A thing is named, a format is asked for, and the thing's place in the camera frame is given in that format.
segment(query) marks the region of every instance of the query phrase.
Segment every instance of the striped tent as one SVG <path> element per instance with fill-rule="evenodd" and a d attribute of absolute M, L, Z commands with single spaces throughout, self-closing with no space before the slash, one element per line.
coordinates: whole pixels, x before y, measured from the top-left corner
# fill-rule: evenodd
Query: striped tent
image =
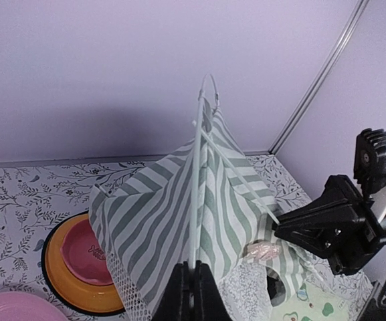
<path fill-rule="evenodd" d="M 217 94 L 215 99 L 212 108 L 201 90 L 195 140 L 112 195 L 99 185 L 92 189 L 90 224 L 132 320 L 153 315 L 176 263 L 192 266 L 200 259 L 218 283 L 257 240 L 280 245 L 280 256 L 263 264 L 284 282 L 286 298 L 306 276 L 307 253 L 274 237 L 280 208 L 229 133 Z"/>

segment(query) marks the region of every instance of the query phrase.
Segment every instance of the pink bowl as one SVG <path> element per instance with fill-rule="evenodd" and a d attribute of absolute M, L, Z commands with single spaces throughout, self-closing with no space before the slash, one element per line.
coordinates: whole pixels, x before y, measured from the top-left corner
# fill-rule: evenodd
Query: pink bowl
<path fill-rule="evenodd" d="M 24 292 L 0 293 L 0 321 L 68 321 L 49 302 Z"/>
<path fill-rule="evenodd" d="M 66 266 L 78 279 L 95 286 L 112 284 L 105 253 L 99 247 L 87 219 L 75 224 L 60 248 Z"/>

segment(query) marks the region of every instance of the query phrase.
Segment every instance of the white mesh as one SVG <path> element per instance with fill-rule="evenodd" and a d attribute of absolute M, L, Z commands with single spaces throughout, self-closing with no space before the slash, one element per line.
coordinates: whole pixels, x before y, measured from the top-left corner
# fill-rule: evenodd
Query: white mesh
<path fill-rule="evenodd" d="M 106 266 L 113 277 L 112 281 L 114 282 L 118 295 L 121 298 L 130 320 L 151 320 L 151 313 L 148 311 L 147 305 L 142 300 L 139 291 L 130 280 L 130 277 L 124 270 L 124 267 L 117 256 L 113 253 L 109 253 L 106 257 Z"/>
<path fill-rule="evenodd" d="M 218 289 L 233 321 L 270 320 L 272 304 L 264 265 L 242 262 L 220 281 Z"/>

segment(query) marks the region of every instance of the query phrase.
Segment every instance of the floral mat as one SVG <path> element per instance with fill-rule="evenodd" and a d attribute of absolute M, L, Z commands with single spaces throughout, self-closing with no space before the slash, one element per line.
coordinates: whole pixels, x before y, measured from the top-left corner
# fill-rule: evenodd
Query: floral mat
<path fill-rule="evenodd" d="M 249 156 L 280 206 L 291 211 L 310 199 L 274 156 Z M 0 169 L 0 292 L 34 293 L 57 306 L 72 321 L 128 320 L 126 314 L 93 317 L 77 313 L 49 290 L 41 272 L 41 249 L 47 234 L 67 217 L 88 209 L 94 183 L 113 191 L 148 162 L 86 164 Z M 316 258 L 316 268 L 333 291 L 347 299 L 352 320 L 371 291 L 368 278 L 334 277 Z"/>

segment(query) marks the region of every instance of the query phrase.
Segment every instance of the white wall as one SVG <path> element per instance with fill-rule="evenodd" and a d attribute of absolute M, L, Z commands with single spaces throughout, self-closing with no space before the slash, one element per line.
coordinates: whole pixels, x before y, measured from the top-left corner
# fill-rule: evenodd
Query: white wall
<path fill-rule="evenodd" d="M 331 174 L 353 175 L 362 129 L 386 130 L 386 1 L 370 1 L 350 44 L 278 158 L 311 197 Z M 366 268 L 386 276 L 386 248 Z"/>
<path fill-rule="evenodd" d="M 170 152 L 207 72 L 266 150 L 355 2 L 0 0 L 0 162 Z"/>

